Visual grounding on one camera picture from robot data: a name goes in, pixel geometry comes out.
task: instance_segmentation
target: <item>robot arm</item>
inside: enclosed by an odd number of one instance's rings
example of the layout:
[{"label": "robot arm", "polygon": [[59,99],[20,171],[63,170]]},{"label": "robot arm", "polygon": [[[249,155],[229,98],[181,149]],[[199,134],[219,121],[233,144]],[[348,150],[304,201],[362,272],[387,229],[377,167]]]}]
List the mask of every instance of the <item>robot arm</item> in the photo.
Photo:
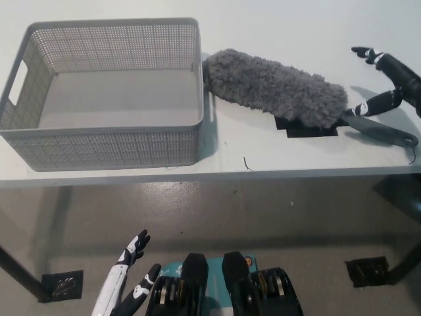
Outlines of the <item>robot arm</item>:
[{"label": "robot arm", "polygon": [[378,115],[400,106],[402,100],[405,100],[421,117],[421,78],[419,75],[392,55],[374,48],[352,47],[351,50],[358,57],[365,59],[367,64],[375,65],[377,70],[383,72],[393,82],[395,89],[347,110],[347,115],[366,117]]},{"label": "robot arm", "polygon": [[[150,239],[151,237],[148,236],[147,231],[144,230],[127,245],[120,258],[118,258],[116,264],[111,268],[99,293],[91,316],[112,315],[113,309],[120,302],[128,269],[136,262],[137,259],[140,259],[143,256],[143,249]],[[124,304],[123,308],[116,308],[116,311],[114,311],[116,315],[133,315],[123,313],[123,311],[133,311],[133,305],[137,306],[133,313],[137,311],[140,305],[145,301],[149,290],[152,288],[154,281],[158,277],[160,269],[160,265],[154,265],[152,267],[140,284],[136,286],[122,302],[122,304]]]}]

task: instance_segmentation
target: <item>mesh basket wall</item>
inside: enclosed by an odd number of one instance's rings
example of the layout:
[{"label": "mesh basket wall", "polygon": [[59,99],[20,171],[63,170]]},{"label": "mesh basket wall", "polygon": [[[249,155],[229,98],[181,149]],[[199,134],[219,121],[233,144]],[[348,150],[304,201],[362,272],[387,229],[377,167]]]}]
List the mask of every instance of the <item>mesh basket wall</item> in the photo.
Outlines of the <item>mesh basket wall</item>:
[{"label": "mesh basket wall", "polygon": [[[199,128],[104,128],[69,133],[37,130],[53,77],[60,72],[190,69],[202,98],[199,30],[192,19],[147,25],[92,26],[96,21],[37,24],[23,45],[28,67],[18,103],[4,105],[1,134],[36,171],[125,169],[190,165],[199,158]],[[27,133],[21,130],[33,129]]]}]

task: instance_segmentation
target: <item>gray floor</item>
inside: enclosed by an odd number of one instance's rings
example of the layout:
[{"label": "gray floor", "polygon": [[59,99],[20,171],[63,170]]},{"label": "gray floor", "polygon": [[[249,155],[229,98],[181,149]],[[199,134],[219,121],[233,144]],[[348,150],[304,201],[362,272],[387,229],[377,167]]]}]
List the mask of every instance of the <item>gray floor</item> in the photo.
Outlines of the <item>gray floor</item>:
[{"label": "gray floor", "polygon": [[380,180],[0,190],[4,248],[37,276],[85,273],[81,300],[40,304],[0,271],[0,315],[90,315],[110,267],[143,228],[152,240],[127,289],[155,262],[241,250],[254,253],[260,269],[288,272],[305,315],[421,315],[421,269],[397,286],[376,288],[355,289],[347,276],[345,260],[386,255],[394,265],[421,238],[420,225],[373,190]]}]

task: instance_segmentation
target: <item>white table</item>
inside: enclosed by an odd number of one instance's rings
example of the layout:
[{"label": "white table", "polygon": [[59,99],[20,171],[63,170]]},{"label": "white table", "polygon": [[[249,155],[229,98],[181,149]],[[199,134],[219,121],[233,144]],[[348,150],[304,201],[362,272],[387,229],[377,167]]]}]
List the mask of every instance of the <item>white table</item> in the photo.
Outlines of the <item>white table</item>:
[{"label": "white table", "polygon": [[[17,0],[3,4],[0,15],[0,86],[9,75],[26,27],[35,21],[166,16],[196,18],[204,53],[232,47],[342,84],[350,107],[367,98],[355,90],[380,93],[392,88],[383,74],[351,53],[353,45],[391,53],[421,74],[421,42],[416,37],[421,29],[421,3],[417,1]],[[195,165],[34,172],[1,139],[0,187],[421,172],[421,159],[409,165],[414,157],[411,150],[362,140],[349,127],[338,128],[338,137],[287,138],[285,130],[276,130],[269,114],[220,99],[211,106],[214,122],[204,128],[202,158]],[[373,119],[421,139],[421,118],[406,103]],[[244,158],[254,171],[246,169]]]}]

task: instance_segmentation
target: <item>basket handle hole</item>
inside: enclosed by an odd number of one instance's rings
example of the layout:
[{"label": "basket handle hole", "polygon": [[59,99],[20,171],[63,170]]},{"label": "basket handle hole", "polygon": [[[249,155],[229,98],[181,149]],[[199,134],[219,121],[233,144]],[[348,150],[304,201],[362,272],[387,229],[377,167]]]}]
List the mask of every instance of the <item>basket handle hole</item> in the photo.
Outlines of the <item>basket handle hole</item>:
[{"label": "basket handle hole", "polygon": [[28,67],[24,61],[20,62],[18,72],[14,78],[13,86],[11,92],[9,93],[9,100],[13,103],[14,106],[18,104],[20,92],[24,85],[26,74],[28,73]]}]

